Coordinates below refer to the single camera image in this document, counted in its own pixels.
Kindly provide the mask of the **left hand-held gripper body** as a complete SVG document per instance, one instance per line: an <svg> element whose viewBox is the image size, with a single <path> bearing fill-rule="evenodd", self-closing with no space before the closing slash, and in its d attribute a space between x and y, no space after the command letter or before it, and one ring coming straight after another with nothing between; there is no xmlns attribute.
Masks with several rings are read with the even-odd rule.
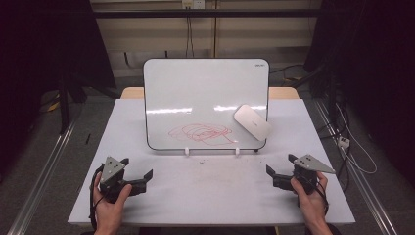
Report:
<svg viewBox="0 0 415 235"><path fill-rule="evenodd" d="M122 190L127 185L127 181L124 179L125 167L126 165L113 157L107 157L104 162L98 188L109 203L117 202Z"/></svg>

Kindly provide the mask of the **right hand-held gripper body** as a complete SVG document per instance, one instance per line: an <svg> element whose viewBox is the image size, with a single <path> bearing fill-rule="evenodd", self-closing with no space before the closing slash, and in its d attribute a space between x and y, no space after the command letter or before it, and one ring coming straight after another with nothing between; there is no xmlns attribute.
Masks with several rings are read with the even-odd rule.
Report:
<svg viewBox="0 0 415 235"><path fill-rule="evenodd" d="M317 185L317 171L335 174L336 171L307 154L298 158L294 163L294 178L302 185L307 195L311 194Z"/></svg>

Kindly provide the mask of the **white whiteboard eraser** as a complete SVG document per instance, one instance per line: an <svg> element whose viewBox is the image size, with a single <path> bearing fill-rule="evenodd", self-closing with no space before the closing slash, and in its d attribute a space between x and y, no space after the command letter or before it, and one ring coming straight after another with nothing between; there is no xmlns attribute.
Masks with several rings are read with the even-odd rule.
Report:
<svg viewBox="0 0 415 235"><path fill-rule="evenodd" d="M258 141L264 141L272 132L271 124L250 105L242 105L235 112L234 120Z"/></svg>

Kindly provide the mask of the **white magnetic whiteboard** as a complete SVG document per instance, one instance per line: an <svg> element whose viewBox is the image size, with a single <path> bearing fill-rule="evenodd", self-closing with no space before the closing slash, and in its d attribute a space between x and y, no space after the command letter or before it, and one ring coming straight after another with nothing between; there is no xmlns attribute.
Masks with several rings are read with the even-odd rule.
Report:
<svg viewBox="0 0 415 235"><path fill-rule="evenodd" d="M143 67L148 146L154 150L258 150L234 120L242 105L268 117L263 59L150 59Z"/></svg>

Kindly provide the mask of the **person's right hand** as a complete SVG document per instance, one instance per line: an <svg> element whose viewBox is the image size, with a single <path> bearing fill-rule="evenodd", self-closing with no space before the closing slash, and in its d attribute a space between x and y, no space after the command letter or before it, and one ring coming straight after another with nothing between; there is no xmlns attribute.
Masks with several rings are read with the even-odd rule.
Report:
<svg viewBox="0 0 415 235"><path fill-rule="evenodd" d="M325 203L323 198L314 191L307 195L302 185L293 177L291 184L299 196L300 210L303 214L305 225L311 222L325 221Z"/></svg>

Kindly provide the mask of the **person's left hand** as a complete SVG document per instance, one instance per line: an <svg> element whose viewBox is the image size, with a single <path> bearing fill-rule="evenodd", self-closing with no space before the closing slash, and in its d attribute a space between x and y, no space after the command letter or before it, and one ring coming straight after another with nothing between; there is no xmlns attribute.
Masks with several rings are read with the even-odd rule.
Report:
<svg viewBox="0 0 415 235"><path fill-rule="evenodd" d="M122 190L118 201L112 204L107 202L100 193L98 188L100 178L101 173L98 173L93 186L93 206L95 207L95 218L97 221L97 228L95 232L112 231L117 234L117 231L122 223L124 204L129 197L132 186L127 184Z"/></svg>

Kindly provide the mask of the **wooden table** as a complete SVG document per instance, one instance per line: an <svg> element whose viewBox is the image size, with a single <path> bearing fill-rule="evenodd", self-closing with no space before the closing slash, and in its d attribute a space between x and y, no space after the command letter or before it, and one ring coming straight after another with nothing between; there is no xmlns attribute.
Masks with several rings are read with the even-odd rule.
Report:
<svg viewBox="0 0 415 235"><path fill-rule="evenodd" d="M292 87L270 87L270 99L298 99L300 96L295 88ZM143 87L127 87L120 96L121 99L143 99Z"/></svg>

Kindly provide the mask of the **black metal stand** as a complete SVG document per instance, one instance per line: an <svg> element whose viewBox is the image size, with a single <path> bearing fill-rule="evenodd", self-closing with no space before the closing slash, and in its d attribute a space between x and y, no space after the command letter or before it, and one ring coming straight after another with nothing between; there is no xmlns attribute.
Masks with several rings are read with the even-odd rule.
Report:
<svg viewBox="0 0 415 235"><path fill-rule="evenodd" d="M294 82L292 87L297 89L308 84L310 94L314 98L326 98L329 121L336 120L336 73L327 65L318 66L305 77Z"/></svg>
<svg viewBox="0 0 415 235"><path fill-rule="evenodd" d="M75 103L84 103L87 100L87 95L83 90L84 87L92 87L96 91L112 99L120 97L119 93L112 91L98 81L94 81L91 77L79 73L63 73L59 79L61 134L69 128L70 124L68 95L71 96Z"/></svg>

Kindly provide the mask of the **black horizontal bar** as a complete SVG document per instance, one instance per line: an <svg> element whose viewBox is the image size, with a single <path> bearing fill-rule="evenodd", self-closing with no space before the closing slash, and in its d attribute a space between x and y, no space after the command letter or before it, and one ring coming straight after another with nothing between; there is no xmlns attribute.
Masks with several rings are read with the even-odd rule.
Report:
<svg viewBox="0 0 415 235"><path fill-rule="evenodd" d="M100 10L95 11L98 19L129 18L307 18L324 15L323 10L283 9L283 10Z"/></svg>

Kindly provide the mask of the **metal floor rail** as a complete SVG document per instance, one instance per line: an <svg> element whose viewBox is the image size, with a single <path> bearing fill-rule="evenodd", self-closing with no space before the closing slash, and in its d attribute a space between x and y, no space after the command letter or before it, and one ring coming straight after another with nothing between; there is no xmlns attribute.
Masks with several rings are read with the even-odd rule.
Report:
<svg viewBox="0 0 415 235"><path fill-rule="evenodd" d="M336 137L333 138L333 141L341 153L342 161L346 164L350 177L354 180L368 210L380 228L381 234L398 235L384 206L367 181L365 177L366 173L355 165L355 159L352 153L348 154L343 147L338 146L338 139Z"/></svg>
<svg viewBox="0 0 415 235"><path fill-rule="evenodd" d="M59 135L59 138L48 157L45 166L42 168L40 175L33 183L33 187L26 200L23 203L22 208L17 214L11 228L7 235L24 235L48 186L49 181L58 165L58 162L67 146L74 127L76 120L72 120L66 130Z"/></svg>

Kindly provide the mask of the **white wall socket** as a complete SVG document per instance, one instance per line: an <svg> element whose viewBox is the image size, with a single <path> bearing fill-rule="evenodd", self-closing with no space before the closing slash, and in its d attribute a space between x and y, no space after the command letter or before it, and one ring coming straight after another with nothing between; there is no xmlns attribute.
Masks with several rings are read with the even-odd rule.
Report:
<svg viewBox="0 0 415 235"><path fill-rule="evenodd" d="M181 0L183 9L204 9L206 7L205 0Z"/></svg>

